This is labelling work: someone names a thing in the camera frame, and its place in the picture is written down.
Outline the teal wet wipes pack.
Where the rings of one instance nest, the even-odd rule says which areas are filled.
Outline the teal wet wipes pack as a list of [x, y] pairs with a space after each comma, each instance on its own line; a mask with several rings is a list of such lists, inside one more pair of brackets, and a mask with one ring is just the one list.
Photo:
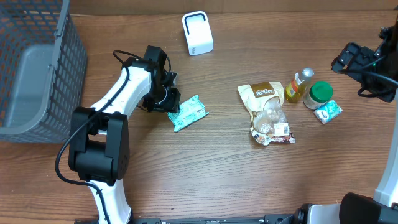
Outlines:
[[199, 96], [195, 95], [180, 104], [178, 113], [167, 113], [167, 116], [173, 123], [176, 133], [208, 114], [209, 112], [205, 109], [205, 105], [200, 101]]

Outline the green lid white jar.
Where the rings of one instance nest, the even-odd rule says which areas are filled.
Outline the green lid white jar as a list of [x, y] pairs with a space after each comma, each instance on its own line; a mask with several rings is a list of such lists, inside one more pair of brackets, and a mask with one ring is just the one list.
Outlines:
[[324, 81], [316, 82], [303, 97], [304, 105], [311, 110], [315, 110], [328, 101], [333, 96], [333, 87]]

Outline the small teal tissue pack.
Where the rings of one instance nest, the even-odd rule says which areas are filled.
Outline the small teal tissue pack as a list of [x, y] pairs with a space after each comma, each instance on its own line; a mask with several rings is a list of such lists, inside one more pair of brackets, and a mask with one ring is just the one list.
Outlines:
[[322, 124], [327, 124], [342, 112], [343, 109], [336, 103], [336, 101], [330, 100], [321, 107], [317, 108], [313, 113]]

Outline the yellow oil bottle silver cap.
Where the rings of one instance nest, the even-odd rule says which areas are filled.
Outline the yellow oil bottle silver cap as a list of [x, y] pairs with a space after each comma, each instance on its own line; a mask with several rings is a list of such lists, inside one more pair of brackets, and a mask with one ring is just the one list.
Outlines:
[[285, 100], [290, 103], [298, 103], [303, 97], [314, 74], [314, 71], [309, 67], [303, 68], [301, 71], [297, 72], [291, 82], [285, 87]]

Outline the brown Pantree snack bag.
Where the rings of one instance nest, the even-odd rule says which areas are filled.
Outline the brown Pantree snack bag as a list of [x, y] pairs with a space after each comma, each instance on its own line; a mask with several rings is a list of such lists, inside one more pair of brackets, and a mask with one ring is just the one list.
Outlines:
[[249, 112], [250, 132], [257, 143], [263, 146], [296, 143], [282, 110], [284, 89], [280, 82], [241, 85], [238, 93]]

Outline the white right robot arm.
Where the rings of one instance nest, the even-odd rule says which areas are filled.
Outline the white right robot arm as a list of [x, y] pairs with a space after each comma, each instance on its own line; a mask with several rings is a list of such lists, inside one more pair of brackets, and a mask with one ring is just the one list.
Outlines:
[[[381, 43], [372, 50], [355, 42], [346, 44], [331, 69], [360, 84], [357, 94], [397, 103], [397, 24], [383, 27]], [[397, 123], [393, 123], [385, 167], [371, 197], [349, 192], [339, 203], [303, 204], [279, 223], [397, 223]]]

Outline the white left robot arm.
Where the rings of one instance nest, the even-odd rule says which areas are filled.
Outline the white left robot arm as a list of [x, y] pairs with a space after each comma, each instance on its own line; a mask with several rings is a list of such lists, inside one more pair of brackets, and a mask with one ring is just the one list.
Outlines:
[[72, 113], [68, 165], [77, 185], [87, 186], [99, 212], [97, 223], [132, 223], [123, 177], [130, 157], [128, 120], [136, 108], [147, 112], [177, 113], [180, 92], [177, 73], [167, 54], [147, 46], [143, 57], [129, 54], [120, 60], [121, 75], [107, 94], [91, 107]]

